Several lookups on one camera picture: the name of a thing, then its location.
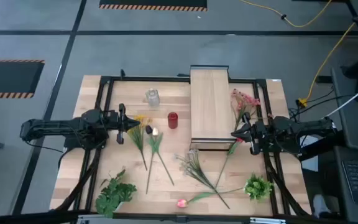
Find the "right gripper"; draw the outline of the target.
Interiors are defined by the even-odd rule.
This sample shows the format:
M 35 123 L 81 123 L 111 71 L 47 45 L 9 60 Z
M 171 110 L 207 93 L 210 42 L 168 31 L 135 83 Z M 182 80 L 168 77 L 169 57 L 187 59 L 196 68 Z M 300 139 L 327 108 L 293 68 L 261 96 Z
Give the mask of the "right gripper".
M 250 119 L 250 113 L 245 112 L 245 124 L 240 129 L 232 132 L 232 136 L 238 141 L 255 143 L 259 138 L 263 138 L 263 121 L 256 121 L 254 124 L 251 124 Z

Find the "yellow artificial flower bunch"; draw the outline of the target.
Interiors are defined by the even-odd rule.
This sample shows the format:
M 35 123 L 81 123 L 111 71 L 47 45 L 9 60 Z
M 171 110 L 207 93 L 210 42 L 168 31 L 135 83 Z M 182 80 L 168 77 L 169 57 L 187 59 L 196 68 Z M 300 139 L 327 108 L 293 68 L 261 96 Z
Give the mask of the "yellow artificial flower bunch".
M 134 119 L 136 121 L 139 121 L 140 124 L 128 130 L 127 133 L 131 138 L 132 142 L 138 148 L 142 157 L 144 167 L 147 170 L 147 165 L 145 163 L 145 157 L 144 157 L 144 133 L 145 133 L 146 126 L 152 122 L 152 119 L 147 117 L 146 115 L 137 115 L 134 117 Z

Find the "red artificial tulip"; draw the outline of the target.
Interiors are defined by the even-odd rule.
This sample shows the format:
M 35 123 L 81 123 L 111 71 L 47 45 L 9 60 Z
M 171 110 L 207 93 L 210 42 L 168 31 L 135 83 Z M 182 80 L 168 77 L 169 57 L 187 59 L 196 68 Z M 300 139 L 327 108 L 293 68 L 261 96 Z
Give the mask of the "red artificial tulip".
M 219 185 L 219 181 L 220 181 L 220 179 L 221 179 L 221 176 L 222 176 L 222 174 L 223 174 L 223 171 L 225 170 L 225 166 L 226 166 L 226 164 L 227 164 L 227 161 L 228 161 L 229 158 L 230 158 L 230 155 L 232 155 L 232 154 L 235 152 L 235 150 L 237 149 L 237 147 L 238 147 L 239 145 L 241 145 L 242 142 L 243 142 L 242 139 L 237 138 L 236 141 L 235 141 L 235 143 L 232 143 L 232 144 L 230 145 L 229 150 L 228 150 L 228 152 L 227 152 L 227 154 L 226 154 L 226 159 L 225 159 L 225 161 L 224 161 L 224 164 L 223 164 L 223 166 L 222 166 L 222 169 L 221 169 L 221 171 L 220 171 L 220 173 L 219 173 L 219 176 L 218 176 L 218 179 L 217 179 L 217 181 L 216 181 L 215 187 L 217 187 L 217 186 Z

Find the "white bud flower stem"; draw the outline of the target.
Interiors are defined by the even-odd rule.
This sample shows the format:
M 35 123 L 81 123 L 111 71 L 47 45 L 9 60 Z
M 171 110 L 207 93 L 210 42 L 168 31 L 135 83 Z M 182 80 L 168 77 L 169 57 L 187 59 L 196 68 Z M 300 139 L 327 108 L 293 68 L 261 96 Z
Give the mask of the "white bud flower stem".
M 151 147 L 151 151 L 152 151 L 152 155 L 151 155 L 151 159 L 150 159 L 150 169 L 152 169 L 152 163 L 153 163 L 153 159 L 154 159 L 154 155 L 158 155 L 158 158 L 160 159 L 160 162 L 162 163 L 168 178 L 170 179 L 170 182 L 172 185 L 174 184 L 174 181 L 162 159 L 162 156 L 160 154 L 160 145 L 163 139 L 163 133 L 161 133 L 157 128 L 153 128 L 151 127 L 151 125 L 147 125 L 145 127 L 145 132 L 148 134 L 149 139 L 148 139 L 148 144 Z

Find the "cream white artificial tulip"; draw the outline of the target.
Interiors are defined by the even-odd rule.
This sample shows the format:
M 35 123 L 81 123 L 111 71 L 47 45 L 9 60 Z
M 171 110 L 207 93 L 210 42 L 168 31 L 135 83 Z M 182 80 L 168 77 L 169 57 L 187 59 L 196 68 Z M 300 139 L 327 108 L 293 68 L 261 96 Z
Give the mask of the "cream white artificial tulip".
M 145 127 L 145 132 L 149 135 L 148 143 L 151 147 L 150 168 L 149 168 L 149 174 L 148 174 L 147 186 L 146 186 L 146 193 L 148 193 L 154 155 L 159 153 L 159 147 L 163 135 L 160 134 L 157 128 L 153 128 L 150 125 L 147 125 Z

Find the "clear glass vase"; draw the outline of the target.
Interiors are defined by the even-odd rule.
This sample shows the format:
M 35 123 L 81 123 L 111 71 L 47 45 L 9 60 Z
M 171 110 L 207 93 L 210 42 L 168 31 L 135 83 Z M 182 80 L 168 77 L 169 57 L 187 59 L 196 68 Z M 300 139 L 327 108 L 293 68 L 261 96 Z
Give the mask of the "clear glass vase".
M 160 97 L 158 90 L 156 89 L 149 89 L 145 92 L 147 102 L 150 106 L 156 107 L 160 104 Z

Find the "red ribbed glass vase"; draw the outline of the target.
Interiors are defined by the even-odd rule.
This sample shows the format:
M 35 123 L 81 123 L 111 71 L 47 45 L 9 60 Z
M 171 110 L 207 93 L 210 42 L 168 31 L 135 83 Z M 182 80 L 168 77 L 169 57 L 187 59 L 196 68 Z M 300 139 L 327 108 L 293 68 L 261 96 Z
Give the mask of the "red ribbed glass vase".
M 170 112 L 167 116 L 168 127 L 170 129 L 176 129 L 178 127 L 178 115 L 175 112 Z

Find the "white artificial flower spray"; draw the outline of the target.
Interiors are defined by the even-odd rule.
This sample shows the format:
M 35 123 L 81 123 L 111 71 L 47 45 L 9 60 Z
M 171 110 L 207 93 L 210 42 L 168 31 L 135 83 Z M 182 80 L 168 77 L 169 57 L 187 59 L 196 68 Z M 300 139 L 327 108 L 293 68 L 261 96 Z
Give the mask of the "white artificial flower spray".
M 175 156 L 175 159 L 178 159 L 181 163 L 181 167 L 183 168 L 184 174 L 195 179 L 202 185 L 206 186 L 210 189 L 209 192 L 202 192 L 198 195 L 194 196 L 190 200 L 186 201 L 186 204 L 189 205 L 191 202 L 196 202 L 202 198 L 210 197 L 212 195 L 217 195 L 218 198 L 222 201 L 225 206 L 230 209 L 229 205 L 222 198 L 221 194 L 218 192 L 217 188 L 212 184 L 212 182 L 207 178 L 206 174 L 203 172 L 201 168 L 201 163 L 199 160 L 198 151 L 195 149 L 191 149 L 186 153 L 185 156 Z

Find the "pink artificial tulip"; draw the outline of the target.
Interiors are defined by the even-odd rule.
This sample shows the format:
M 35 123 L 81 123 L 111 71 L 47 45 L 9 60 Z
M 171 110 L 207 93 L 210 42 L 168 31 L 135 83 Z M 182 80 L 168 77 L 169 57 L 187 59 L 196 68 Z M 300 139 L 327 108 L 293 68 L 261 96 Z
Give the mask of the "pink artificial tulip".
M 227 193 L 231 193 L 231 192 L 236 192 L 236 191 L 239 191 L 239 190 L 243 190 L 244 187 L 241 187 L 241 188 L 238 188 L 238 189 L 234 189 L 234 190 L 229 190 L 229 191 L 225 191 L 225 192 L 218 192 L 220 194 L 227 194 Z M 178 208 L 186 208 L 189 206 L 189 204 L 191 202 L 195 202 L 197 200 L 200 200 L 202 198 L 206 198 L 206 197 L 210 197 L 212 195 L 217 195 L 218 193 L 216 192 L 202 192 L 196 196 L 194 196 L 193 198 L 189 199 L 189 200 L 185 200 L 185 199 L 179 199 L 177 201 L 177 207 Z

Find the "dark green potted plant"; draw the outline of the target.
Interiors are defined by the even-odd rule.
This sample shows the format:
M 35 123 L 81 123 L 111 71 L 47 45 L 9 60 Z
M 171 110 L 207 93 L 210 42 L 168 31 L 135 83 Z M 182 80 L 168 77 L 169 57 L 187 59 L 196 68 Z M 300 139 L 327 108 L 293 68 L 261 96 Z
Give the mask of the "dark green potted plant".
M 108 184 L 101 190 L 101 193 L 95 201 L 96 211 L 106 218 L 112 218 L 114 212 L 123 202 L 130 202 L 133 194 L 137 192 L 134 184 L 122 182 L 126 170 L 123 169 L 114 178 L 105 179 L 103 183 Z

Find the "white paper sheet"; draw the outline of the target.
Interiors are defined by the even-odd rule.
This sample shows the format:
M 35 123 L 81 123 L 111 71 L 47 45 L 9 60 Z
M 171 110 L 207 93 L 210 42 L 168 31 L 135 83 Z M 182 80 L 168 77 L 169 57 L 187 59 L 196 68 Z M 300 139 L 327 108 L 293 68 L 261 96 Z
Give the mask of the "white paper sheet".
M 301 147 L 306 147 L 312 143 L 315 143 L 318 140 L 318 138 L 314 136 L 302 136 L 300 140 L 301 140 Z M 301 163 L 303 169 L 310 170 L 313 172 L 318 171 L 318 156 L 314 156 L 310 159 L 304 160 Z

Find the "white rounded object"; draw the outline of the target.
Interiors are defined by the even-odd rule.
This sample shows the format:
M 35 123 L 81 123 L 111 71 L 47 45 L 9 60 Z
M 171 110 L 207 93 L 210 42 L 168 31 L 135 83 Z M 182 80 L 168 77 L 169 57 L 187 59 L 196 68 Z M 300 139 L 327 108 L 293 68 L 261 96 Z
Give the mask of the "white rounded object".
M 331 211 L 326 205 L 324 197 L 320 194 L 317 194 L 313 197 L 313 215 L 317 218 L 320 218 L 322 215 L 330 214 Z

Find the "hazard-striped black floor mat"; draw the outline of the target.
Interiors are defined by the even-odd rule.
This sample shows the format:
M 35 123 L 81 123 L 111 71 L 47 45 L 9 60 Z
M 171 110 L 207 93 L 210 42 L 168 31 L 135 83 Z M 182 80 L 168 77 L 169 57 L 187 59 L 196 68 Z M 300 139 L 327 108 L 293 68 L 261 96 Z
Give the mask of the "hazard-striped black floor mat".
M 0 59 L 0 98 L 32 98 L 44 65 L 38 59 Z
M 100 9 L 206 12 L 207 0 L 99 0 Z

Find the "wooden shelf black frame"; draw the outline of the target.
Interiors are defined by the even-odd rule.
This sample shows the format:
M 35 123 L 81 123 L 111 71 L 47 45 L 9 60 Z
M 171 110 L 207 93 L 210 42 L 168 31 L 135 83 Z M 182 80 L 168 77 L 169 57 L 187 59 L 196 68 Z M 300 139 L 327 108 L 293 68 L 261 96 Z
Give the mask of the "wooden shelf black frame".
M 192 149 L 228 151 L 235 138 L 228 68 L 193 65 L 190 68 Z

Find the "black aluminium table frame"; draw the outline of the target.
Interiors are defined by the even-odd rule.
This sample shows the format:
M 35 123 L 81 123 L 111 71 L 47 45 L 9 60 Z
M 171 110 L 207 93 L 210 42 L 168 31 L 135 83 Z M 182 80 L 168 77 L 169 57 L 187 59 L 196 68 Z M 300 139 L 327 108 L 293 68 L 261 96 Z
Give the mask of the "black aluminium table frame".
M 191 177 L 185 176 L 176 155 L 185 153 L 190 144 L 190 81 L 187 77 L 114 77 L 111 86 L 110 106 L 116 108 L 123 103 L 129 116 L 143 114 L 152 119 L 156 127 L 163 132 L 161 144 L 162 159 L 174 181 L 172 185 L 158 156 L 154 156 L 150 176 L 149 191 L 146 193 L 150 168 L 151 149 L 144 149 L 144 167 L 140 152 L 129 137 L 124 144 L 116 142 L 111 134 L 106 147 L 101 151 L 95 179 L 88 182 L 94 189 L 84 187 L 80 201 L 70 206 L 71 210 L 86 208 L 88 197 L 96 198 L 106 186 L 105 179 L 114 177 L 126 170 L 123 181 L 137 188 L 130 202 L 122 203 L 114 217 L 117 219 L 171 220 L 173 222 L 218 221 L 240 222 L 249 217 L 268 217 L 284 213 L 286 202 L 279 190 L 275 191 L 275 201 L 266 198 L 261 201 L 250 200 L 243 190 L 221 194 L 229 205 L 228 209 L 217 195 L 191 202 L 186 208 L 178 208 L 179 199 L 191 199 L 205 192 L 206 187 Z M 152 107 L 148 104 L 145 92 L 158 90 L 160 104 Z M 168 127 L 167 116 L 170 112 L 178 115 L 178 127 Z M 252 175 L 266 176 L 264 156 L 253 156 L 249 144 L 242 143 L 229 158 L 219 181 L 219 192 L 238 189 Z M 204 151 L 200 154 L 201 167 L 207 177 L 215 184 L 226 157 L 222 151 Z

